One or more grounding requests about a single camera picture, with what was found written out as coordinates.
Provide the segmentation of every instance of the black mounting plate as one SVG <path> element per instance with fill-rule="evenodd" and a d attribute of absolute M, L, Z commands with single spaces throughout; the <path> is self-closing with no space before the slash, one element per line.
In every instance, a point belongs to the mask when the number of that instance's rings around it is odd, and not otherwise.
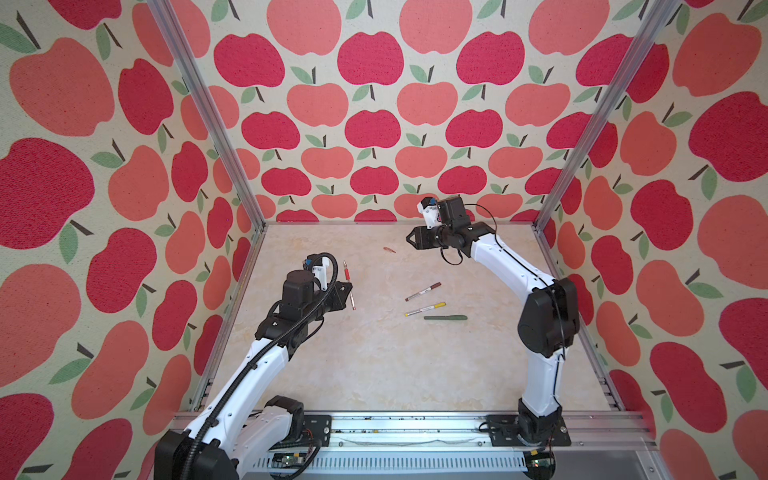
<path fill-rule="evenodd" d="M 504 425 L 509 425 L 510 430 L 514 431 L 515 420 L 517 418 L 518 418 L 517 415 L 487 415 L 485 417 L 485 420 L 488 423 L 501 423 Z M 516 434 L 505 435 L 503 432 L 490 432 L 488 436 L 491 437 L 491 445 L 493 445 L 494 447 L 529 447 L 530 446 L 521 442 Z M 554 428 L 554 434 L 552 435 L 552 446 L 553 447 L 571 446 L 571 436 L 568 434 L 568 429 L 565 428 L 565 422 L 563 421 L 562 417 L 558 420 L 558 424 Z"/>

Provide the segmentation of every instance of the pen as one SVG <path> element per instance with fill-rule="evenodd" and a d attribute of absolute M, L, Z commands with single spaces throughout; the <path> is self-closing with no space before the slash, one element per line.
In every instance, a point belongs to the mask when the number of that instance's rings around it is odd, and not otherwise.
<path fill-rule="evenodd" d="M 349 282 L 349 269 L 346 267 L 346 260 L 344 260 L 344 275 L 346 275 L 346 281 Z M 349 301 L 352 304 L 352 310 L 357 310 L 355 308 L 355 297 L 352 296 L 352 292 L 349 292 Z"/>
<path fill-rule="evenodd" d="M 427 310 L 433 310 L 436 308 L 440 308 L 441 306 L 445 306 L 445 302 L 436 303 L 435 305 L 425 306 L 424 308 L 420 308 L 418 310 L 413 310 L 412 312 L 406 313 L 406 316 L 415 315 L 417 313 L 426 312 Z"/>

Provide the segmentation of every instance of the black cable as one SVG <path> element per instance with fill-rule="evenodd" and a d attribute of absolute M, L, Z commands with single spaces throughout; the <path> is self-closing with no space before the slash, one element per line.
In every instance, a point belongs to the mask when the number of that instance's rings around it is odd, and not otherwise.
<path fill-rule="evenodd" d="M 230 397 L 234 394 L 235 390 L 238 386 L 243 382 L 245 377 L 248 375 L 248 373 L 251 370 L 255 370 L 259 360 L 266 355 L 267 352 L 272 349 L 275 345 L 282 342 L 289 336 L 293 335 L 298 329 L 304 327 L 306 325 L 306 319 L 310 318 L 314 313 L 319 309 L 323 303 L 328 298 L 328 295 L 331 294 L 331 292 L 334 290 L 336 286 L 336 277 L 339 273 L 339 264 L 336 262 L 336 258 L 331 255 L 330 253 L 320 253 L 315 257 L 315 260 L 312 260 L 312 263 L 310 264 L 310 270 L 315 265 L 315 262 L 321 258 L 327 258 L 331 261 L 331 264 L 333 265 L 333 275 L 331 276 L 331 281 L 328 283 L 328 290 L 323 294 L 323 296 L 320 298 L 319 302 L 310 309 L 307 314 L 305 314 L 301 320 L 294 323 L 288 330 L 286 330 L 283 334 L 278 336 L 276 339 L 272 340 L 271 342 L 267 343 L 244 367 L 242 370 L 240 370 L 240 373 L 237 374 L 237 377 L 235 377 L 235 380 L 232 381 L 229 388 L 226 392 L 221 396 L 221 400 L 216 404 L 214 409 L 211 411 L 208 417 L 206 417 L 205 421 L 203 422 L 203 426 L 200 427 L 200 430 L 197 432 L 197 435 L 195 435 L 194 440 L 192 441 L 192 446 L 189 449 L 189 452 L 187 453 L 187 457 L 184 459 L 184 466 L 181 469 L 181 480 L 189 480 L 190 474 L 192 472 L 192 464 L 194 463 L 195 455 L 197 454 L 197 450 L 200 448 L 200 443 L 203 441 L 203 438 L 205 437 L 205 434 L 208 433 L 208 430 L 210 427 L 216 425 L 218 423 L 217 417 L 221 413 L 221 411 L 224 409 L 224 406 L 229 401 Z M 280 303 L 275 302 L 274 305 L 272 305 L 272 309 L 275 309 L 277 304 Z"/>

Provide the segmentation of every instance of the apple wallpaper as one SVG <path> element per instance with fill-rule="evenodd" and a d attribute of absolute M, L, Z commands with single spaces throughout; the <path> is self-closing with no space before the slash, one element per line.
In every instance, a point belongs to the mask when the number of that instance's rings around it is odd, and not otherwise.
<path fill-rule="evenodd" d="M 682 3 L 648 57 L 668 68 L 639 70 L 609 120 L 615 151 L 593 149 L 548 228 L 676 480 L 768 478 L 766 13 Z"/>
<path fill-rule="evenodd" d="M 0 479 L 145 480 L 251 221 L 146 3 L 3 2 L 0 44 Z"/>

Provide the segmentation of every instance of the green leaf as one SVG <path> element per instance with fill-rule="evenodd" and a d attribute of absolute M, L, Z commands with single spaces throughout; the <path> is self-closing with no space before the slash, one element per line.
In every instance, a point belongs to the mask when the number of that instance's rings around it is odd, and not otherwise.
<path fill-rule="evenodd" d="M 210 20 L 220 22 L 224 20 L 230 10 L 230 3 L 227 0 L 216 0 L 214 7 L 210 10 Z"/>
<path fill-rule="evenodd" d="M 190 93 L 190 91 L 187 90 L 187 87 L 178 80 L 174 80 L 170 84 L 182 95 L 188 95 Z"/>
<path fill-rule="evenodd" d="M 58 250 L 66 263 L 70 263 L 78 252 L 78 232 L 71 223 L 64 225 L 58 235 Z"/>
<path fill-rule="evenodd" d="M 690 18 L 690 7 L 684 3 L 680 7 L 680 11 L 677 13 L 677 33 L 685 35 L 685 29 L 688 28 L 688 19 Z"/>
<path fill-rule="evenodd" d="M 482 91 L 482 85 L 475 85 L 474 87 L 469 88 L 467 90 L 467 93 L 464 94 L 462 97 L 462 100 L 471 100 L 478 95 L 480 95 L 480 92 Z"/>
<path fill-rule="evenodd" d="M 98 47 L 98 54 L 101 60 L 109 58 L 109 53 L 112 51 L 112 43 L 107 33 L 107 26 L 103 23 L 96 27 L 96 46 Z"/>
<path fill-rule="evenodd" d="M 741 22 L 752 23 L 760 20 L 762 17 L 766 16 L 766 14 L 768 14 L 768 0 L 763 0 L 748 10 L 741 18 Z"/>
<path fill-rule="evenodd" d="M 704 171 L 704 175 L 701 176 L 701 193 L 707 198 L 712 200 L 717 189 L 717 172 L 713 168 L 707 168 Z"/>
<path fill-rule="evenodd" d="M 632 329 L 635 335 L 639 336 L 642 339 L 652 339 L 650 332 L 642 325 L 637 325 L 636 323 L 633 323 L 632 325 L 629 325 L 629 328 Z"/>
<path fill-rule="evenodd" d="M 616 12 L 616 15 L 611 20 L 624 20 L 626 17 L 632 15 L 637 10 L 640 9 L 640 7 L 643 6 L 643 3 L 645 0 L 632 0 L 631 2 L 627 3 L 625 6 L 621 7 L 621 10 Z"/>
<path fill-rule="evenodd" d="M 98 152 L 93 157 L 91 157 L 91 160 L 106 168 L 119 168 L 123 166 L 122 159 L 108 151 Z"/>
<path fill-rule="evenodd" d="M 165 145 L 167 144 L 168 139 L 165 136 L 165 129 L 160 126 L 160 128 L 157 129 L 157 145 L 160 146 L 160 153 L 165 152 Z"/>
<path fill-rule="evenodd" d="M 363 10 L 366 9 L 366 0 L 355 0 L 352 2 L 351 5 L 349 5 L 349 8 L 346 10 L 346 19 L 352 20 L 353 18 L 358 18 Z"/>
<path fill-rule="evenodd" d="M 629 95 L 624 99 L 624 103 L 621 104 L 621 116 L 624 117 L 625 120 L 629 120 L 629 116 L 632 113 L 632 99 L 629 98 Z"/>
<path fill-rule="evenodd" d="M 360 101 L 363 98 L 368 96 L 368 93 L 371 91 L 371 87 L 368 85 L 363 85 L 362 87 L 358 87 L 357 90 L 355 90 L 355 93 L 352 96 L 352 101 Z"/>
<path fill-rule="evenodd" d="M 142 393 L 139 393 L 139 396 L 136 397 L 133 405 L 131 405 L 130 410 L 135 410 L 141 407 L 144 403 L 149 402 L 149 399 L 152 398 L 153 393 L 154 393 L 154 389 L 146 389 Z"/>
<path fill-rule="evenodd" d="M 26 38 L 13 28 L 2 23 L 0 23 L 0 43 L 18 53 L 32 53 L 37 51 L 35 45 L 29 41 L 29 38 Z"/>
<path fill-rule="evenodd" d="M 243 94 L 240 96 L 240 103 L 246 104 L 256 98 L 256 87 L 248 87 L 243 90 Z"/>
<path fill-rule="evenodd" d="M 146 309 L 147 291 L 143 287 L 139 287 L 139 291 L 136 293 L 136 313 L 139 314 L 139 317 L 142 317 Z"/>
<path fill-rule="evenodd" d="M 755 374 L 752 373 L 752 369 L 748 366 L 742 366 L 736 373 L 736 387 L 739 389 L 741 398 L 745 402 L 749 402 L 757 391 L 757 381 L 755 380 Z"/>
<path fill-rule="evenodd" d="M 616 192 L 619 195 L 624 195 L 630 193 L 634 188 L 630 184 L 618 184 L 614 188 L 614 192 Z"/>
<path fill-rule="evenodd" d="M 648 247 L 650 247 L 648 237 L 645 233 L 643 233 L 637 240 L 637 249 L 640 251 L 640 256 L 643 258 L 643 260 L 645 260 L 645 257 L 648 255 Z"/>
<path fill-rule="evenodd" d="M 672 399 L 669 395 L 664 395 L 661 397 L 661 414 L 664 415 L 664 420 L 667 420 L 667 423 L 670 422 L 672 419 L 672 413 L 674 412 L 674 408 L 672 407 Z"/>
<path fill-rule="evenodd" d="M 703 298 L 723 298 L 723 294 L 709 283 L 693 282 L 688 285 L 688 288 L 691 292 L 694 293 L 694 295 L 698 295 Z"/>
<path fill-rule="evenodd" d="M 478 18 L 487 18 L 493 15 L 493 12 L 498 10 L 498 7 L 502 4 L 502 0 L 488 0 L 485 5 L 480 8 Z"/>
<path fill-rule="evenodd" d="M 155 231 L 154 234 L 158 235 L 159 237 L 170 237 L 174 232 L 174 228 L 171 225 L 165 224 L 160 225 Z"/>
<path fill-rule="evenodd" d="M 589 87 L 587 90 L 582 91 L 578 97 L 574 99 L 574 103 L 577 104 L 581 101 L 589 100 L 600 90 L 600 87 Z"/>
<path fill-rule="evenodd" d="M 456 153 L 454 153 L 451 156 L 451 160 L 456 160 L 457 158 L 464 157 L 467 152 L 469 151 L 469 147 L 459 148 Z"/>
<path fill-rule="evenodd" d="M 423 84 L 427 83 L 427 80 L 429 77 L 427 76 L 427 72 L 424 71 L 423 68 L 419 67 L 418 65 L 411 65 L 411 73 L 413 74 L 413 77 L 417 80 L 422 82 Z"/>
<path fill-rule="evenodd" d="M 560 158 L 563 155 L 565 155 L 565 152 L 567 152 L 567 151 L 568 151 L 567 148 L 564 148 L 562 150 L 556 150 L 556 151 L 554 151 L 554 153 L 552 155 L 550 155 L 549 157 L 546 157 L 544 159 L 544 161 L 557 160 L 558 158 Z"/>
<path fill-rule="evenodd" d="M 323 141 L 320 140 L 318 137 L 315 137 L 314 135 L 304 135 L 307 140 L 310 141 L 312 145 L 318 148 L 323 148 Z"/>
<path fill-rule="evenodd" d="M 677 125 L 684 124 L 690 120 L 691 117 L 693 117 L 693 115 L 686 111 L 678 111 L 676 114 L 670 115 L 667 120 L 664 121 L 664 125 L 670 128 L 676 127 Z"/>
<path fill-rule="evenodd" d="M 50 382 L 48 382 L 49 385 L 54 385 L 56 383 L 63 383 L 67 380 L 72 380 L 74 377 L 80 375 L 85 371 L 85 369 L 88 368 L 88 365 L 90 365 L 91 359 L 77 359 L 72 360 L 67 365 L 62 366 L 58 372 L 56 372 L 53 375 L 53 378 Z"/>
<path fill-rule="evenodd" d="M 535 65 L 531 65 L 528 67 L 528 75 L 531 77 L 531 80 L 535 84 L 543 84 L 544 83 L 544 72 L 541 71 L 541 69 Z"/>
<path fill-rule="evenodd" d="M 190 327 L 187 327 L 184 329 L 184 349 L 188 350 L 190 348 L 190 341 L 192 340 L 192 329 Z"/>
<path fill-rule="evenodd" d="M 422 146 L 422 139 L 419 137 L 416 137 L 414 134 L 406 134 L 406 138 L 408 138 L 408 141 L 411 142 L 411 145 L 415 147 Z"/>

